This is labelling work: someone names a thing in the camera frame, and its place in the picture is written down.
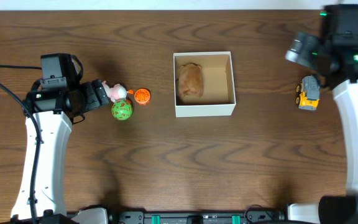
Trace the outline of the pink white pig toy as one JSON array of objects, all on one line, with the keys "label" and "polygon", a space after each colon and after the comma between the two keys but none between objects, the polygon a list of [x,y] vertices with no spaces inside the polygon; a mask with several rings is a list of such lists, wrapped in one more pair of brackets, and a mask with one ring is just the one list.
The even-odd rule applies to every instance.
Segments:
[{"label": "pink white pig toy", "polygon": [[127,98],[128,95],[133,95],[134,90],[126,90],[120,84],[115,84],[113,87],[107,85],[106,81],[102,82],[103,88],[108,96],[108,98],[115,103],[118,100]]}]

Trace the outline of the yellow grey toy truck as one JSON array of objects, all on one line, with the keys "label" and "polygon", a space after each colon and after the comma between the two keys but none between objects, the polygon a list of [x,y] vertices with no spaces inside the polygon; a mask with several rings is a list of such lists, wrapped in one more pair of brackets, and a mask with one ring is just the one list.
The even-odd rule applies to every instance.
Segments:
[{"label": "yellow grey toy truck", "polygon": [[319,104],[320,86],[317,79],[310,75],[304,77],[296,87],[296,105],[301,110],[315,111]]}]

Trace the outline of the brown plush toy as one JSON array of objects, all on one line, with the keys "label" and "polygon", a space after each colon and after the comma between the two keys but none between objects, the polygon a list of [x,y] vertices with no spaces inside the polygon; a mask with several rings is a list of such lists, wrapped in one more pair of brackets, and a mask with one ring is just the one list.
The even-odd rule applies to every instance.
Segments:
[{"label": "brown plush toy", "polygon": [[201,66],[188,63],[180,67],[178,77],[178,94],[180,97],[194,95],[199,98],[203,96],[204,85]]}]

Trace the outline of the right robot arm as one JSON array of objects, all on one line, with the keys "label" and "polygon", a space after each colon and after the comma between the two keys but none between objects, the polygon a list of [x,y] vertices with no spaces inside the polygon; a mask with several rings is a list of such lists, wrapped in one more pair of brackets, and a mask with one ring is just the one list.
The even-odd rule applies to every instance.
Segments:
[{"label": "right robot arm", "polygon": [[290,223],[358,223],[358,36],[346,32],[339,43],[298,33],[285,58],[322,75],[341,117],[347,158],[345,196],[287,208]]}]

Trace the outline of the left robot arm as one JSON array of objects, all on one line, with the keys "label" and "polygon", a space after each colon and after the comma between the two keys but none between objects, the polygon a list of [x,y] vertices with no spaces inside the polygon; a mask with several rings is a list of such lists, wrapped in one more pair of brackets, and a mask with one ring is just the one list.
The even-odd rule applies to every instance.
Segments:
[{"label": "left robot arm", "polygon": [[67,114],[79,106],[79,114],[108,104],[106,87],[100,80],[86,82],[69,90],[62,84],[48,86],[45,80],[36,81],[25,103],[28,111],[27,150],[21,191],[11,216],[31,220],[44,211],[66,214],[63,178],[68,139],[73,118]]}]

